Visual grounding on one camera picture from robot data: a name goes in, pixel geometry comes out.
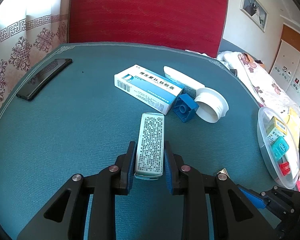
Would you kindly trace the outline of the white sachet packet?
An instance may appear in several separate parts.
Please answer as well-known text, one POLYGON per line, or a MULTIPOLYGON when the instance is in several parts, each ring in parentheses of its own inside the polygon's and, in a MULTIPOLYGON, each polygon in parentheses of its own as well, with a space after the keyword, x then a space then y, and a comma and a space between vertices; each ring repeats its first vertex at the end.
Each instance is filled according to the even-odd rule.
POLYGON ((171 67, 164 66, 164 73, 167 79, 181 85, 183 87, 183 93, 188 94, 192 98, 196 97, 197 90, 205 88, 202 83, 171 67))

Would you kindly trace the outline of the red upholstered headboard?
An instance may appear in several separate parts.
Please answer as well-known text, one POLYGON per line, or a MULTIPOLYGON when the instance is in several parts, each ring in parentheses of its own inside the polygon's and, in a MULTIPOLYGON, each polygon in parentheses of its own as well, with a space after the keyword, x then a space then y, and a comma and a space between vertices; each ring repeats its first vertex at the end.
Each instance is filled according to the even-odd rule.
POLYGON ((215 57, 228 0, 71 0, 69 42, 127 42, 215 57))

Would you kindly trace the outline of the framed wall picture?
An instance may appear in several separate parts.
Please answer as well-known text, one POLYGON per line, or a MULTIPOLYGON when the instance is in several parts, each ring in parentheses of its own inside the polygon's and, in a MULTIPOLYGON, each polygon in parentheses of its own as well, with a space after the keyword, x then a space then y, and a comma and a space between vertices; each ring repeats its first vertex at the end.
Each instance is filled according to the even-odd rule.
POLYGON ((258 0, 241 0, 240 10, 245 13, 263 32, 265 32, 268 12, 258 0))

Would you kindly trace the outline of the white round cap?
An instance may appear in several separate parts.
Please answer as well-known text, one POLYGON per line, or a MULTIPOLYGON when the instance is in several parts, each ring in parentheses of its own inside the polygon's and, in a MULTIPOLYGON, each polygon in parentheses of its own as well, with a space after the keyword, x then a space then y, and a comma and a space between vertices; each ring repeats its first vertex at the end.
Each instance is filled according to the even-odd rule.
POLYGON ((196 91, 194 101, 198 104, 196 114, 206 122, 216 123, 220 118, 225 117, 229 110, 226 99, 211 88, 200 88, 196 91))

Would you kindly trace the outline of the floral quilt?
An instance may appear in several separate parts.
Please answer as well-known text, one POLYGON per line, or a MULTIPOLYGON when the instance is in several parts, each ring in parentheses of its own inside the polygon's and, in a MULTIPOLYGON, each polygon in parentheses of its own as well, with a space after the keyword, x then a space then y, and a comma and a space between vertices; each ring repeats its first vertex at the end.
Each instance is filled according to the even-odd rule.
POLYGON ((223 51, 217 55, 217 60, 229 70, 237 71, 239 80, 261 106, 274 110, 285 120, 288 114, 300 118, 299 106, 249 54, 223 51))

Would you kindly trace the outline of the teal dental floss box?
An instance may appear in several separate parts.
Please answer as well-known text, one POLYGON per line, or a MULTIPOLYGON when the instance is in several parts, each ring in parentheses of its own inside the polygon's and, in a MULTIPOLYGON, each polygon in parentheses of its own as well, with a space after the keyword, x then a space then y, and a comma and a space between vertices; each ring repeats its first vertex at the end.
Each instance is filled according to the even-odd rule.
POLYGON ((285 141, 283 136, 277 138, 277 140, 271 145, 271 149, 276 161, 279 161, 289 150, 289 145, 285 141))

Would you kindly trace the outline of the blue white medicine box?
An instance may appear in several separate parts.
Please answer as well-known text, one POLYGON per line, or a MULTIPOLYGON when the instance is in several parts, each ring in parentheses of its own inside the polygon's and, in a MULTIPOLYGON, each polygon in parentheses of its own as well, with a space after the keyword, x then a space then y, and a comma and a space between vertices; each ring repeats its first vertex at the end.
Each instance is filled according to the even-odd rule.
POLYGON ((114 85, 164 115, 183 91, 182 85, 137 64, 115 74, 114 85))

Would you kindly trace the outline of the grey printed small box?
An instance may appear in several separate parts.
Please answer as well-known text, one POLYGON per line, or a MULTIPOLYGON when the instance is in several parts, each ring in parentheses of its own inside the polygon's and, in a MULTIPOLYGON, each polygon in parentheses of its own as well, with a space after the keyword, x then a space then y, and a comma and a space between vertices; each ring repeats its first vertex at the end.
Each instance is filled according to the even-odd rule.
POLYGON ((164 165, 164 115, 143 113, 141 117, 134 176, 143 180, 157 180, 164 165))

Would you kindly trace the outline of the green baby ointment box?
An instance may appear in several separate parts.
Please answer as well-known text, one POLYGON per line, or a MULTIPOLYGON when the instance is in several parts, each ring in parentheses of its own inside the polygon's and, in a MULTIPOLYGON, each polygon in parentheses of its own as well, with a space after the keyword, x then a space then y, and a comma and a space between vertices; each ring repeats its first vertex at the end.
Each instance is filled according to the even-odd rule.
POLYGON ((287 135, 287 128, 281 120, 273 116, 266 126, 266 135, 270 144, 273 144, 279 137, 287 135))

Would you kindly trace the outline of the teal table mat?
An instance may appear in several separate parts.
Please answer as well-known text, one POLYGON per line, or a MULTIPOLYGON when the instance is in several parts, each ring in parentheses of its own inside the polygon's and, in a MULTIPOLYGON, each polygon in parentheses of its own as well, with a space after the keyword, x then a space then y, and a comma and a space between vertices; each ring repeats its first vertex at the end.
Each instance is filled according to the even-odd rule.
POLYGON ((75 44, 47 55, 23 80, 56 58, 73 62, 32 101, 11 92, 0 109, 0 225, 12 239, 73 174, 98 173, 137 141, 152 108, 114 86, 115 74, 135 64, 159 75, 169 66, 228 102, 214 124, 165 116, 165 139, 186 164, 208 175, 225 168, 257 192, 274 186, 257 141, 258 104, 218 61, 139 44, 75 44))

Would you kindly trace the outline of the blue toy brick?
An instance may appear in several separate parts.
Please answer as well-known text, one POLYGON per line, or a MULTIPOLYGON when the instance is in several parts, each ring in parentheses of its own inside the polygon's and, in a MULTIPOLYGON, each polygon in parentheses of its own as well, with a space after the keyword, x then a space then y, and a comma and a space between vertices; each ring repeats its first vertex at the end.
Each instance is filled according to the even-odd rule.
POLYGON ((199 105, 188 94, 180 94, 173 106, 173 112, 182 122, 190 121, 199 105))

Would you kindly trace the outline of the black smartphone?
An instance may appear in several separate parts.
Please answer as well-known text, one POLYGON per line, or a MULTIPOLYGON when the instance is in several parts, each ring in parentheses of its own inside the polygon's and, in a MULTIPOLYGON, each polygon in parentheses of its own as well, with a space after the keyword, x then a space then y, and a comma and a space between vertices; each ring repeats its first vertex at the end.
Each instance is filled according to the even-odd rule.
POLYGON ((30 81, 27 81, 16 96, 26 101, 32 101, 36 95, 62 70, 72 64, 72 59, 55 59, 38 73, 30 81))

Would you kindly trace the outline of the red toy brick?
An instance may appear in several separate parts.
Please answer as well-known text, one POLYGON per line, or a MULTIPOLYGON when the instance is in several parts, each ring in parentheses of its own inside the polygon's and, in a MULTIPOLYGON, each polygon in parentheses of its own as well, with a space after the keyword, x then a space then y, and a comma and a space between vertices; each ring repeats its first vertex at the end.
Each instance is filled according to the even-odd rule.
POLYGON ((279 168, 283 176, 286 176, 291 173, 290 165, 288 161, 279 163, 279 168))

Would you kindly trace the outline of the clear plastic bowl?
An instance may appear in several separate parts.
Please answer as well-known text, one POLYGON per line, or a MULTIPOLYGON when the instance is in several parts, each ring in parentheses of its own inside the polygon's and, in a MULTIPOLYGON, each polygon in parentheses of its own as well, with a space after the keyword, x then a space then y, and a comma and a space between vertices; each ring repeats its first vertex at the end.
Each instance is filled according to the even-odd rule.
POLYGON ((268 107, 258 110, 257 139, 271 177, 281 187, 293 189, 299 178, 299 152, 287 124, 268 107))

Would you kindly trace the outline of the rose gold cosmetic tube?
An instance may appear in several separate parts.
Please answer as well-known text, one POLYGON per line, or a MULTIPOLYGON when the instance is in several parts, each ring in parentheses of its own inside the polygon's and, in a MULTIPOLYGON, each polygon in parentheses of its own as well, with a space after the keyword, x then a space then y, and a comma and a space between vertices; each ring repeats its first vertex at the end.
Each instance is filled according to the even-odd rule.
POLYGON ((217 172, 217 174, 220 174, 220 173, 221 173, 221 174, 225 174, 226 176, 229 176, 229 174, 228 174, 226 168, 223 168, 222 170, 220 170, 220 171, 217 172))

